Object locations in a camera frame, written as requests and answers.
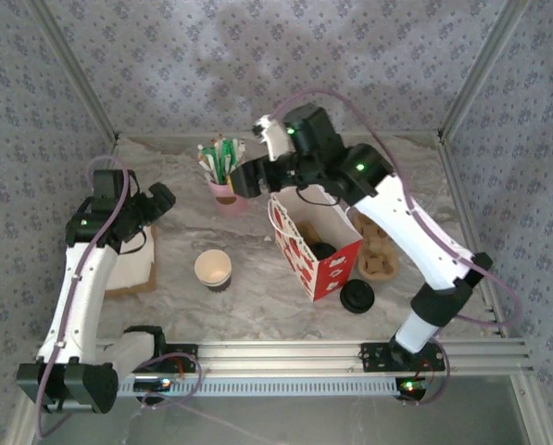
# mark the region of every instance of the blue floral wallpaper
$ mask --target blue floral wallpaper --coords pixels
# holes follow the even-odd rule
[[[481,237],[524,298],[553,413],[553,0],[532,2],[451,146]]]
[[[23,2],[0,1],[0,441],[17,364],[55,308],[84,167],[108,151]]]
[[[436,129],[503,2],[47,0],[121,133],[248,130],[328,85],[382,130]],[[337,103],[334,122],[357,129]]]

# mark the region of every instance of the metal extrusion frame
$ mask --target metal extrusion frame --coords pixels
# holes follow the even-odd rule
[[[468,115],[473,100],[484,86],[490,71],[509,42],[510,36],[514,33],[529,3],[529,0],[506,0],[492,31],[489,32],[478,57],[461,86],[458,96],[451,104],[441,124],[440,130],[443,142],[451,140]]]
[[[97,340],[101,350],[114,340]],[[412,373],[364,373],[358,357],[366,341],[204,341],[198,360],[204,371],[201,397],[242,396],[394,396],[395,378]],[[533,367],[520,338],[442,339],[451,372],[460,376],[530,376]],[[175,379],[168,394],[182,395],[192,387],[187,378],[179,387],[174,374],[134,374],[119,384],[119,397],[134,397],[132,383],[143,378]],[[534,388],[526,390],[533,396]],[[525,423],[533,445],[553,442],[535,437]],[[35,405],[19,390],[3,445],[31,445]]]
[[[89,84],[79,60],[76,58],[60,29],[54,14],[45,0],[25,0],[38,27],[42,30],[45,40],[56,54],[57,60],[76,89],[80,100],[87,108],[101,134],[109,144],[115,145],[116,135],[113,126],[107,117],[103,105],[99,101],[93,87]]]

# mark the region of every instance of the pen holder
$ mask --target pen holder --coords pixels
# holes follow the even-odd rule
[[[247,210],[247,199],[236,195],[231,186],[208,182],[210,193],[214,197],[214,205],[223,216],[237,216]]]

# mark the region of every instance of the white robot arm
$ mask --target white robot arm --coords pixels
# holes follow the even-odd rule
[[[138,185],[134,172],[129,175]],[[54,319],[36,361],[21,364],[17,372],[21,389],[33,401],[42,400],[42,408],[51,413],[108,412],[117,397],[118,382],[158,355],[159,343],[164,344],[160,328],[136,326],[97,356],[96,333],[107,281],[122,242],[173,207],[175,196],[160,183],[149,188],[151,197],[140,187],[134,194],[128,190],[117,218],[107,226],[119,201],[123,172],[98,170],[93,182],[94,195],[85,199],[66,226],[65,275]],[[80,270],[81,261],[85,263]],[[51,371],[40,399],[46,366]]]
[[[390,341],[397,360],[409,361],[458,314],[482,278],[456,258],[488,269],[489,257],[460,246],[418,204],[409,209],[401,180],[389,163],[372,146],[345,147],[323,108],[313,104],[295,108],[284,116],[283,125],[265,116],[253,131],[269,154],[244,163],[231,174],[236,194],[256,197],[261,188],[278,192],[288,186],[302,189],[320,184],[379,224],[421,270],[425,285]],[[423,231],[413,217],[415,211],[458,257],[447,254]]]

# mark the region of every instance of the red and white paper bag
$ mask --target red and white paper bag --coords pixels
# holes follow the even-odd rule
[[[301,192],[310,202],[333,204],[333,198],[322,187],[312,185]],[[288,235],[275,230],[276,244],[303,284],[311,301],[317,301],[342,287],[352,273],[362,237],[340,206],[315,206],[300,199],[293,187],[272,194],[270,212],[274,223]],[[336,248],[330,258],[317,261],[295,222],[310,223],[324,243]]]

